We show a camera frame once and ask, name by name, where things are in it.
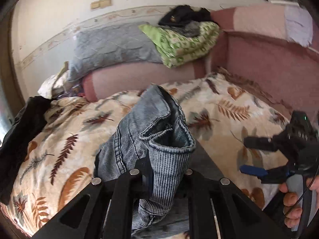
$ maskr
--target black cable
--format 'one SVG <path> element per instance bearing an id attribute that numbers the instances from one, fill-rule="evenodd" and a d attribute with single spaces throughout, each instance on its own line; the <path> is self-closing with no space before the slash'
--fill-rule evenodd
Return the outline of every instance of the black cable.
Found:
<path id="1" fill-rule="evenodd" d="M 319 164 L 317 167 L 317 171 L 315 173 L 315 176 L 312 178 L 309 186 L 305 189 L 305 191 L 303 192 L 303 194 L 300 196 L 300 198 L 297 200 L 297 202 L 287 211 L 287 213 L 285 214 L 285 217 L 288 216 L 289 213 L 291 213 L 291 211 L 293 211 L 293 209 L 296 207 L 296 205 L 298 205 L 298 203 L 302 200 L 302 198 L 304 197 L 304 195 L 306 194 L 306 192 L 310 189 L 312 183 L 314 183 L 316 176 L 318 175 L 319 172 Z"/>

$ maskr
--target black garment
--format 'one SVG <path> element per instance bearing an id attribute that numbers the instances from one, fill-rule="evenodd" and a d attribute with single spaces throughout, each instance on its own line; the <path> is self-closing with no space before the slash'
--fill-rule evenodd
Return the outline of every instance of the black garment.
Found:
<path id="1" fill-rule="evenodd" d="M 185 27 L 191 21 L 211 22 L 211 14 L 205 8 L 196 12 L 189 5 L 179 5 L 167 13 L 160 21 L 159 25 L 168 25 L 173 27 Z"/>
<path id="2" fill-rule="evenodd" d="M 168 25 L 161 25 L 163 29 L 171 29 L 184 37 L 197 37 L 200 35 L 199 22 L 191 21 L 185 27 L 173 27 Z"/>
<path id="3" fill-rule="evenodd" d="M 4 137 L 0 147 L 0 197 L 6 205 L 20 165 L 27 155 L 28 144 L 47 123 L 43 115 L 49 109 L 50 102 L 42 96 L 30 97 Z"/>

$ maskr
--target hand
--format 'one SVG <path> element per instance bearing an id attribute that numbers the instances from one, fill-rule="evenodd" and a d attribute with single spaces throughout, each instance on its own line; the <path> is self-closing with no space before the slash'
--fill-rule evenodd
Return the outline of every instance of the hand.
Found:
<path id="1" fill-rule="evenodd" d="M 309 186 L 312 178 L 308 178 L 306 181 L 307 186 Z M 319 208 L 319 175 L 315 178 L 314 183 L 312 183 L 309 188 L 311 191 L 317 191 L 317 210 Z M 288 212 L 291 206 L 293 206 L 297 200 L 298 196 L 295 192 L 288 192 L 287 184 L 283 183 L 279 186 L 279 190 L 283 193 L 286 193 L 284 197 L 284 214 Z M 285 219 L 285 224 L 289 228 L 292 228 L 295 225 L 299 224 L 300 217 L 302 213 L 302 208 L 300 206 L 296 206 L 293 211 L 291 211 Z"/>

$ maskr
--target jeans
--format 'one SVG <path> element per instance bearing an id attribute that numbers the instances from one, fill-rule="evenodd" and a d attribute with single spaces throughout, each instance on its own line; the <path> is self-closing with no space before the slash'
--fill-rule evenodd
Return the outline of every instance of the jeans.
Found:
<path id="1" fill-rule="evenodd" d="M 94 175 L 102 181 L 118 178 L 133 169 L 137 159 L 149 154 L 154 172 L 153 194 L 150 199 L 141 199 L 133 210 L 132 230 L 135 238 L 163 238 L 188 230 L 187 201 L 175 201 L 175 205 L 180 206 L 173 207 L 173 198 L 195 149 L 196 143 L 186 126 L 181 107 L 157 85 L 151 85 L 143 93 L 138 103 L 120 121 L 112 137 L 100 146 Z M 213 162 L 205 155 L 209 160 L 199 162 L 211 168 Z M 221 177 L 217 167 L 211 169 L 211 173 L 216 170 Z M 172 207 L 175 215 L 173 212 L 168 215 Z M 166 229 L 162 225 L 152 232 L 152 225 L 160 221 L 164 221 Z M 167 223 L 172 221 L 173 226 L 168 229 Z"/>

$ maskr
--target bolt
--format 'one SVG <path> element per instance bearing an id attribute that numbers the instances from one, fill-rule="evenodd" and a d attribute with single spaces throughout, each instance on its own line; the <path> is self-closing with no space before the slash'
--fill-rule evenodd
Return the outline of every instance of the bolt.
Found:
<path id="1" fill-rule="evenodd" d="M 139 174 L 139 170 L 138 169 L 130 170 L 130 175 L 138 175 L 138 174 Z"/>
<path id="2" fill-rule="evenodd" d="M 91 183 L 94 185 L 94 186 L 96 186 L 96 185 L 99 185 L 100 183 L 101 183 L 101 179 L 100 178 L 98 178 L 98 177 L 96 177 L 96 178 L 93 178 L 92 180 L 91 180 Z"/>
<path id="3" fill-rule="evenodd" d="M 230 184 L 230 180 L 228 180 L 227 178 L 222 178 L 221 179 L 221 184 L 222 185 L 229 185 Z"/>
<path id="4" fill-rule="evenodd" d="M 186 175 L 191 175 L 193 174 L 193 171 L 191 169 L 187 169 L 185 172 Z"/>

